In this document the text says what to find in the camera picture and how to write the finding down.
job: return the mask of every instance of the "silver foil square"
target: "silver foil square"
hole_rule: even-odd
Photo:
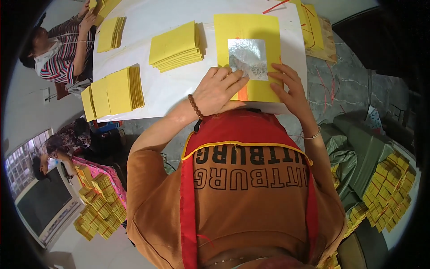
[[[263,39],[228,39],[231,69],[243,71],[250,80],[269,80],[267,76],[266,43]]]

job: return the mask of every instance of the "bracelet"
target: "bracelet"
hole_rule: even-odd
[[[300,134],[300,136],[304,139],[304,140],[311,140],[314,139],[316,137],[318,137],[321,134],[321,127],[318,126],[318,132],[316,133],[316,135],[314,135],[313,137],[304,137],[302,134]]]
[[[202,115],[202,112],[199,110],[199,108],[196,105],[196,102],[194,101],[193,95],[189,94],[188,95],[188,100],[190,100],[191,105],[194,108],[194,111],[196,112],[197,116],[199,116],[199,119],[203,119],[205,116]]]

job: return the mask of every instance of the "pink tablecloth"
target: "pink tablecloth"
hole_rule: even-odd
[[[72,157],[72,161],[74,164],[87,166],[93,178],[96,177],[99,173],[106,174],[111,180],[112,186],[114,187],[115,192],[118,194],[118,197],[120,198],[121,203],[123,204],[124,208],[127,209],[126,191],[124,190],[123,185],[120,179],[118,178],[118,175],[115,169],[113,169],[110,166],[96,164],[76,156]]]

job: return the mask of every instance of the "white table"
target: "white table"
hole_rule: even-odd
[[[127,17],[121,47],[96,53],[99,37],[97,30],[93,79],[101,79],[127,66],[139,65],[145,106],[131,112],[102,117],[98,122],[166,115],[178,101],[193,93],[211,66],[217,66],[213,15],[261,14],[278,3],[274,0],[122,0],[106,17]],[[279,18],[282,62],[297,71],[306,93],[306,56],[296,6],[285,3],[267,15]],[[151,38],[192,20],[199,23],[201,38],[206,43],[204,60],[164,73],[150,66],[148,58]],[[266,113],[289,113],[282,103],[247,102],[247,107],[260,108]]]

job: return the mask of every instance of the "red apron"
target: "red apron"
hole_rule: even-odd
[[[256,113],[245,109],[208,116],[203,119],[197,133],[192,132],[182,153],[180,188],[180,221],[182,261],[185,269],[197,269],[196,208],[194,199],[193,155],[197,150],[225,144],[241,146],[275,146],[302,152],[288,136],[285,128],[273,114]],[[312,161],[306,156],[308,167]],[[309,259],[318,235],[318,209],[313,175],[309,168],[306,205],[306,227],[309,240]]]

